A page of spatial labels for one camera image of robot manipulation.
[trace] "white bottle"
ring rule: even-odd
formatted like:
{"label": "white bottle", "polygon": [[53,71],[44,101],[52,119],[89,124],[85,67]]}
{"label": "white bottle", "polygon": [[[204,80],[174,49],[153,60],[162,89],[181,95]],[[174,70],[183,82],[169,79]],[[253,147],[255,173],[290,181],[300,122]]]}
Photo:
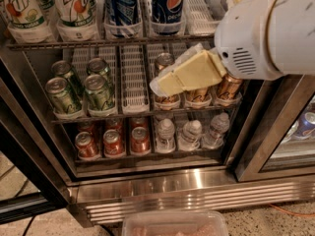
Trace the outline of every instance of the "white bottle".
{"label": "white bottle", "polygon": [[200,121],[187,122],[178,138],[179,150],[192,151],[200,146],[200,139],[202,137],[202,124]]}
{"label": "white bottle", "polygon": [[223,145],[224,134],[229,129],[227,113],[216,115],[210,123],[210,128],[203,137],[203,148],[216,149]]}
{"label": "white bottle", "polygon": [[157,152],[169,153],[175,150],[175,126],[170,119],[163,119],[157,125]]}

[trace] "pepsi bottle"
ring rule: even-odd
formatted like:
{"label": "pepsi bottle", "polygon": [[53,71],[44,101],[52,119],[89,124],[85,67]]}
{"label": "pepsi bottle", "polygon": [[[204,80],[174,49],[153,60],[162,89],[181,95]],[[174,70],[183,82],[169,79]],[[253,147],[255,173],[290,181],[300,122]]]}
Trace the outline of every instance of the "pepsi bottle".
{"label": "pepsi bottle", "polygon": [[152,21],[157,24],[169,24],[169,27],[155,28],[160,35],[173,35],[179,32],[184,0],[152,0]]}

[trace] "glass door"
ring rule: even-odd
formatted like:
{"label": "glass door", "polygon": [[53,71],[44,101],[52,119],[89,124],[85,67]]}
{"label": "glass door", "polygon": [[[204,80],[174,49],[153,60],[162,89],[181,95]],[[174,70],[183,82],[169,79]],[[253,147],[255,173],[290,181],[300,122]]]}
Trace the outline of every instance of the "glass door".
{"label": "glass door", "polygon": [[69,191],[42,152],[47,145],[0,79],[0,224],[69,203]]}
{"label": "glass door", "polygon": [[314,79],[283,79],[236,167],[238,181],[315,173]]}

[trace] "refrigerator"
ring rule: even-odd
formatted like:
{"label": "refrigerator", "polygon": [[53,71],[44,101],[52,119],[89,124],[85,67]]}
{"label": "refrigerator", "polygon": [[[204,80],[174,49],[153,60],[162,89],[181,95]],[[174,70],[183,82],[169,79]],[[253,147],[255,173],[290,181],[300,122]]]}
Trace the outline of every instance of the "refrigerator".
{"label": "refrigerator", "polygon": [[[103,8],[103,0],[96,1]],[[213,48],[224,9],[221,0],[185,0],[182,31],[156,36],[148,20],[150,1],[140,0],[141,30],[132,38],[113,37],[101,24],[92,40],[71,41],[60,33],[56,41],[22,43],[5,36],[9,21],[2,13],[0,148],[33,183],[27,194],[1,201],[2,223],[66,207],[83,227],[121,227],[126,216],[143,211],[221,210],[314,198],[315,132],[298,136],[305,114],[315,111],[314,77],[245,81],[229,105],[210,94],[209,104],[192,107],[182,93],[176,107],[160,109],[149,87],[156,58],[162,52],[177,58],[199,42]],[[52,64],[69,62],[83,82],[96,57],[111,68],[113,107],[87,115],[85,105],[78,118],[58,118],[45,90]],[[230,125],[220,147],[179,147],[185,123],[198,120],[206,134],[221,113],[228,114]],[[157,150],[162,115],[176,128],[171,152]],[[150,151],[141,155],[131,150],[134,117],[148,121]],[[123,120],[123,157],[103,153],[105,123],[113,118]],[[98,159],[80,158],[75,146],[78,125],[85,122],[98,126]]]}

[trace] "wire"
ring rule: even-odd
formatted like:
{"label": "wire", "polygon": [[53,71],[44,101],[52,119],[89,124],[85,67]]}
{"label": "wire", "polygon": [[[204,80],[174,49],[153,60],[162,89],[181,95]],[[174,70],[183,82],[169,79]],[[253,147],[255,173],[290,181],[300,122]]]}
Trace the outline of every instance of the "wire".
{"label": "wire", "polygon": [[101,225],[100,227],[104,229],[110,236],[115,236],[115,234],[113,234],[113,232],[108,227],[104,225]]}
{"label": "wire", "polygon": [[31,227],[31,225],[32,225],[32,222],[33,222],[33,220],[35,219],[35,217],[36,217],[36,215],[31,218],[31,220],[30,220],[30,222],[29,222],[27,228],[24,230],[22,236],[26,236],[26,235],[27,235],[27,233],[28,233],[28,231],[29,231],[29,229],[30,229],[30,227]]}
{"label": "wire", "polygon": [[275,206],[275,205],[272,205],[272,204],[269,204],[270,207],[273,207],[281,212],[284,212],[286,214],[289,214],[289,215],[292,215],[292,216],[299,216],[299,217],[315,217],[315,213],[309,213],[309,214],[305,214],[305,213],[297,213],[297,212],[293,212],[293,211],[290,211],[290,210],[287,210],[287,209],[284,209],[284,208],[281,208],[281,207],[278,207],[278,206]]}

